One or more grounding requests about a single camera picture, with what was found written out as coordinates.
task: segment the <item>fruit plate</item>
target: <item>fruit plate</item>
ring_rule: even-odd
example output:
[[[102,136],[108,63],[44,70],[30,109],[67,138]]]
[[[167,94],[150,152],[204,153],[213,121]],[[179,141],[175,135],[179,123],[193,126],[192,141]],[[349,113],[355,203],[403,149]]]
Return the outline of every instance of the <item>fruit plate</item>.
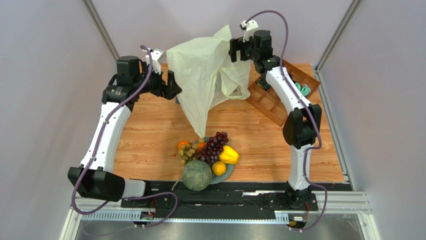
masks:
[[[208,142],[209,138],[210,137],[205,137],[204,141]],[[225,179],[227,179],[231,175],[232,171],[234,170],[234,164],[226,164],[225,163],[225,165],[226,165],[226,172],[224,174],[217,176],[213,171],[211,172],[212,176],[211,176],[210,185],[223,182]]]

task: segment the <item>melon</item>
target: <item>melon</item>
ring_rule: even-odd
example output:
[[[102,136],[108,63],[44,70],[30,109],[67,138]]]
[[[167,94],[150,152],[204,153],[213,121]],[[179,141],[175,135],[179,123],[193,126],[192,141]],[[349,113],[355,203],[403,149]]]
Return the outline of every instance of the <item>melon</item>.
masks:
[[[202,191],[207,188],[212,180],[212,169],[200,160],[188,162],[183,168],[182,182],[192,191]]]

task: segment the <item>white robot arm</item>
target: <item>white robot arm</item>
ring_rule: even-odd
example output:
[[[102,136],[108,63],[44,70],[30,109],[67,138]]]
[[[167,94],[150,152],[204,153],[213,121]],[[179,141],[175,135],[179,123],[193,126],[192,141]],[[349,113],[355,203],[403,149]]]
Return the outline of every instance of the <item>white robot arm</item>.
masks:
[[[286,67],[280,67],[280,57],[273,55],[270,31],[258,30],[256,21],[243,21],[240,25],[245,30],[243,37],[231,39],[229,56],[232,62],[237,61],[237,51],[240,51],[241,61],[252,60],[256,71],[278,94],[288,113],[282,133],[291,150],[291,171],[288,179],[289,189],[286,191],[287,205],[298,209],[312,195],[309,178],[311,151],[317,134],[314,124],[320,128],[321,107],[312,105],[296,88]],[[308,117],[308,111],[315,122]]]
[[[174,99],[177,94],[182,92],[182,89],[176,84],[172,71],[168,71],[167,84],[162,79],[161,62],[165,59],[165,53],[159,49],[150,49],[150,51],[152,73],[139,94],[150,92],[168,100]],[[142,62],[142,68],[144,69],[143,73],[140,73],[140,62]],[[145,181],[124,179],[112,173],[123,127],[133,110],[135,102],[139,99],[139,95],[120,107],[109,118],[98,144],[96,158],[90,165],[89,162],[92,159],[101,128],[106,122],[106,117],[142,85],[142,82],[147,77],[147,69],[146,62],[136,56],[123,56],[118,59],[117,74],[112,77],[109,85],[103,91],[100,119],[90,147],[80,166],[70,167],[68,171],[68,179],[75,186],[77,180],[81,177],[83,169],[88,167],[86,174],[82,177],[81,184],[78,186],[78,193],[82,197],[117,202],[123,198],[144,195],[146,190]]]

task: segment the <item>plastic bag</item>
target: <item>plastic bag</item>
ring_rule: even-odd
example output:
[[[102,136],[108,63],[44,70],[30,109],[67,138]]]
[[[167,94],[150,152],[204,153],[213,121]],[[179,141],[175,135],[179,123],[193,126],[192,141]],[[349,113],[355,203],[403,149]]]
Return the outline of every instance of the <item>plastic bag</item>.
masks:
[[[205,137],[211,108],[228,99],[244,100],[250,96],[250,62],[231,62],[231,38],[226,25],[213,37],[194,38],[167,51],[168,68],[174,71],[182,88],[177,99],[200,138]]]

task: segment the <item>gray wall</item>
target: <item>gray wall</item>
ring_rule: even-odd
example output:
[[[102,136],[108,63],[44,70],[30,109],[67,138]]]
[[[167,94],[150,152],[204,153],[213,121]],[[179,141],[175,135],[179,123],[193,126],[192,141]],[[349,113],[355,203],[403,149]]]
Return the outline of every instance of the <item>gray wall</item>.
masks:
[[[383,240],[425,239],[426,1],[363,1],[322,72]]]
[[[115,65],[83,3],[0,1],[0,239],[58,239]]]
[[[93,0],[120,55],[144,57],[143,41],[151,48],[170,49],[198,37],[211,37],[229,24],[234,38],[239,25],[262,10],[281,12],[288,21],[285,58],[293,63],[317,64],[345,15],[351,0]],[[285,30],[273,14],[255,19],[271,30],[275,54],[283,49]]]

